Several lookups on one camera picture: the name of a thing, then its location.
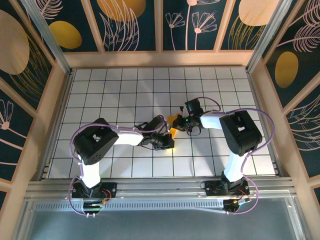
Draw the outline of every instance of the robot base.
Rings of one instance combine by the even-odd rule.
[[[250,194],[248,182],[244,177],[238,181],[230,182],[224,172],[221,174],[221,180],[204,181],[203,183],[207,196],[241,196],[242,192]]]
[[[73,184],[72,198],[73,199],[105,199],[106,195],[102,192],[108,190],[111,193],[111,198],[116,197],[117,183],[116,182],[100,182],[96,186],[88,189],[86,185],[76,182]]]

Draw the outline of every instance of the robotic arm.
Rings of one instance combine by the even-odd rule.
[[[232,114],[220,112],[204,112],[199,100],[193,99],[185,103],[187,117],[178,115],[172,127],[191,134],[193,128],[223,130],[230,155],[227,166],[221,174],[220,182],[205,182],[208,196],[237,195],[240,188],[249,194],[248,183],[241,172],[246,153],[255,150],[262,142],[262,135],[247,111],[242,110]]]
[[[154,131],[163,125],[164,120],[156,116],[151,122],[145,122],[129,130],[112,130],[110,127],[89,126],[74,139],[76,154],[82,161],[81,186],[73,186],[85,197],[99,198],[102,187],[99,174],[99,162],[113,145],[145,146],[152,144],[154,150],[174,148],[175,142],[168,133],[167,123],[159,131]],[[108,125],[103,119],[97,119],[94,124]]]

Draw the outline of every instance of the white grid floor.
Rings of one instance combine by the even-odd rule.
[[[255,108],[244,67],[173,67],[78,69],[62,118],[48,178],[80,174],[70,158],[69,141],[80,127],[104,118],[110,124],[130,127],[149,122],[158,114],[179,113],[179,107],[196,97],[210,97],[224,111]],[[200,99],[203,110],[214,103]],[[255,112],[252,119],[263,130]],[[152,151],[116,145],[100,161],[102,178],[220,176],[230,150],[222,130],[203,129],[198,136],[178,132],[175,148]],[[247,161],[247,175],[274,175],[275,164],[264,148]]]

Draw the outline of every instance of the yellow circle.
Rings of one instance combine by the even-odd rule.
[[[280,88],[287,88],[295,80],[299,68],[297,56],[285,51],[280,55],[275,64],[275,82]]]
[[[239,18],[249,26],[263,26],[269,22],[279,0],[241,0]]]
[[[82,43],[80,32],[66,21],[55,21],[49,28],[61,47],[76,49]]]
[[[29,62],[28,36],[17,20],[2,10],[0,31],[0,69],[8,74],[20,74]]]
[[[125,12],[124,4],[127,9],[132,11],[135,14],[135,17],[140,17],[146,9],[146,0],[96,0],[102,12],[108,17],[115,21],[124,22],[126,20],[130,21],[131,15],[130,12]]]

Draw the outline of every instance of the wallpaper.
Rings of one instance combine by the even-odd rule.
[[[7,193],[5,191],[0,190],[0,212],[1,212],[2,205],[4,204],[6,195]]]
[[[314,193],[315,193],[316,199],[318,199],[318,202],[320,204],[320,187],[315,188]]]
[[[163,1],[163,50],[213,50],[226,0]]]
[[[320,3],[306,0],[266,63],[282,106],[320,71]]]
[[[63,52],[98,51],[80,0],[34,1]]]
[[[90,0],[104,50],[155,51],[154,0]]]
[[[285,16],[283,17],[277,31],[275,32],[275,34],[273,35],[272,39],[270,40],[269,44],[266,46],[263,54],[262,54],[262,57],[265,58],[266,54],[268,53],[269,49],[271,48],[271,45],[273,44],[275,38],[278,36],[279,32],[281,31],[282,27],[284,26],[287,18],[289,17],[292,9],[294,8],[294,6],[296,5],[297,3],[297,0],[292,0],[291,4],[290,4],[290,7],[289,7],[289,10],[286,12]]]
[[[221,50],[253,50],[279,0],[236,0]]]
[[[286,116],[309,177],[320,174],[320,85]]]
[[[15,9],[0,1],[0,78],[37,109],[52,65]]]
[[[0,179],[11,181],[33,118],[0,90]]]

